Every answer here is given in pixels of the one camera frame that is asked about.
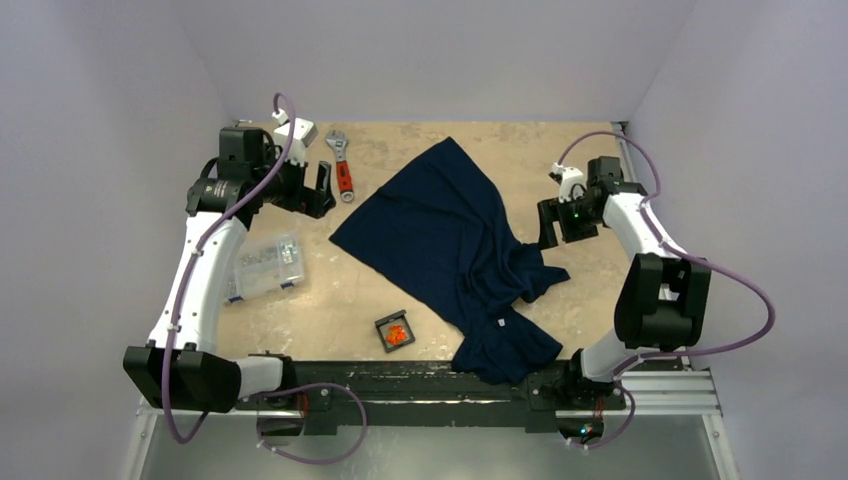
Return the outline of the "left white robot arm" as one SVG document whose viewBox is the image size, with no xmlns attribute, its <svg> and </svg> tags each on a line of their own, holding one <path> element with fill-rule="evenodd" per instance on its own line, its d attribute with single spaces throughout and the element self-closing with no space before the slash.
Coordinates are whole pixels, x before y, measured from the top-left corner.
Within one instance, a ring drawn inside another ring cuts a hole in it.
<svg viewBox="0 0 848 480">
<path fill-rule="evenodd" d="M 185 243 L 162 314 L 146 344 L 128 347 L 123 357 L 124 371 L 152 406 L 227 413 L 255 394 L 275 409 L 297 399 L 288 357 L 222 358 L 215 353 L 217 323 L 239 249 L 263 205 L 312 218 L 335 206 L 330 163 L 319 163 L 314 187 L 305 184 L 306 149 L 317 135 L 302 119 L 273 132 L 220 130 L 218 156 L 187 192 Z"/>
</svg>

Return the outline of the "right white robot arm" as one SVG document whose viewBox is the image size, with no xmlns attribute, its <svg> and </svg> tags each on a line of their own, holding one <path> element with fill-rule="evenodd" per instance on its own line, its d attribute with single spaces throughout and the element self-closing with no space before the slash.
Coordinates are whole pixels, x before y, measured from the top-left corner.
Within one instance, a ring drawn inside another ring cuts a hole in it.
<svg viewBox="0 0 848 480">
<path fill-rule="evenodd" d="M 625 179 L 618 158 L 592 159 L 586 172 L 554 164 L 549 175 L 558 195 L 537 204 L 539 248 L 589 239 L 606 227 L 630 261 L 611 331 L 575 354 L 579 369 L 561 381 L 564 399 L 584 407 L 628 358 L 675 352 L 700 340 L 711 272 L 677 254 L 648 205 L 647 190 Z"/>
</svg>

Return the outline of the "orange glitter leaf brooch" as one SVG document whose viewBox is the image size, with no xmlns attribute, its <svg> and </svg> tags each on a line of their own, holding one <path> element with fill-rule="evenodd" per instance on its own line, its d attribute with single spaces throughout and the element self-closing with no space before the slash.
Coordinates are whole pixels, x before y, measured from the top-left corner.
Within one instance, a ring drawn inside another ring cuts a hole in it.
<svg viewBox="0 0 848 480">
<path fill-rule="evenodd" d="M 391 325 L 387 330 L 386 341 L 392 346 L 400 345 L 407 340 L 408 336 L 403 325 Z"/>
</svg>

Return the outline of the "navy blue t-shirt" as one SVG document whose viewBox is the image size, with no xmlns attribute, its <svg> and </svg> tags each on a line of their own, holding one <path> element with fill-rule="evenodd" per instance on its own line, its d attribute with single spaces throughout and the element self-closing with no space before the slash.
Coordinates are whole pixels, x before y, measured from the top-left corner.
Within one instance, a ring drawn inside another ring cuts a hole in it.
<svg viewBox="0 0 848 480">
<path fill-rule="evenodd" d="M 379 187 L 329 240 L 459 330 L 456 372 L 517 383 L 563 349 L 513 305 L 569 273 L 515 237 L 496 186 L 451 137 Z"/>
</svg>

